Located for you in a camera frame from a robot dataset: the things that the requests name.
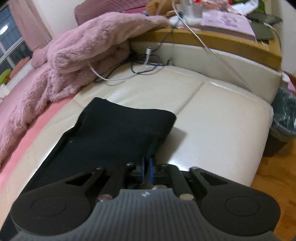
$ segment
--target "window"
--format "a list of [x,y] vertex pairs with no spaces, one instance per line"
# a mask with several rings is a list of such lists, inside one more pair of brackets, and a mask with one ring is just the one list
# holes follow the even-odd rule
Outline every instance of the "window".
[[32,56],[22,38],[8,6],[0,11],[0,74],[13,69],[18,62]]

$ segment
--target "orange cushion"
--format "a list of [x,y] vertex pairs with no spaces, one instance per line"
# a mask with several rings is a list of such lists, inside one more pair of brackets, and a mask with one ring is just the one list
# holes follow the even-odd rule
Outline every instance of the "orange cushion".
[[16,65],[16,67],[11,71],[9,79],[12,79],[29,60],[30,57],[21,59]]

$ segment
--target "curtain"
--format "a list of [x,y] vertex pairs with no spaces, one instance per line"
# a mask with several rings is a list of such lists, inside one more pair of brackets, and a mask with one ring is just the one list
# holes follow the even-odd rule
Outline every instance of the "curtain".
[[33,0],[9,0],[11,14],[27,46],[34,50],[52,39]]

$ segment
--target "pink fur blanket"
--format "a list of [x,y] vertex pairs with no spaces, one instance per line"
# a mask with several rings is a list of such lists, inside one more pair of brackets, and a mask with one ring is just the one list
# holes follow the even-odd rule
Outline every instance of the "pink fur blanket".
[[48,102],[76,93],[129,55],[127,39],[168,25],[165,17],[110,12],[54,38],[0,104],[0,166]]

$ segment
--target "wall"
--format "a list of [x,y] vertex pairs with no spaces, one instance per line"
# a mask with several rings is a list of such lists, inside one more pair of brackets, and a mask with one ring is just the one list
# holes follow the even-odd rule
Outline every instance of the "wall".
[[275,26],[282,42],[282,68],[296,75],[296,10],[286,0],[272,0],[271,12],[283,19]]
[[74,8],[84,0],[34,0],[52,37],[76,28]]

